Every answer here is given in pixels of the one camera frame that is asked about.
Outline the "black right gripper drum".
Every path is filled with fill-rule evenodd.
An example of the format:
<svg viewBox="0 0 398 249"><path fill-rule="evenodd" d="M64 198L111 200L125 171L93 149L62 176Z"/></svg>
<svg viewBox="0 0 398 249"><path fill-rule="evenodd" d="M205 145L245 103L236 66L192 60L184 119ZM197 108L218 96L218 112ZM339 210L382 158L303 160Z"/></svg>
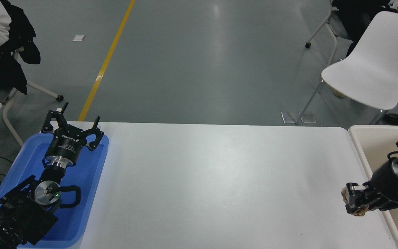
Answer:
<svg viewBox="0 0 398 249"><path fill-rule="evenodd" d="M385 162L363 185L367 187L363 203L370 211L398 208L398 160Z"/></svg>

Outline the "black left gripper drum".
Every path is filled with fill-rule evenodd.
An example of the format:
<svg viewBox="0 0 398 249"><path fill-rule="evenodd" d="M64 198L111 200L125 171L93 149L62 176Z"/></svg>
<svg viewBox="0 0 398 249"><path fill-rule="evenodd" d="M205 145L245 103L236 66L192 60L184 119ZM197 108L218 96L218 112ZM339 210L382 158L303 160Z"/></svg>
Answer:
<svg viewBox="0 0 398 249"><path fill-rule="evenodd" d="M70 164L75 164L86 144L86 137L83 130L70 127L69 130L59 128L54 131L54 137L46 151L45 159L49 162L54 157L63 157L69 160Z"/></svg>

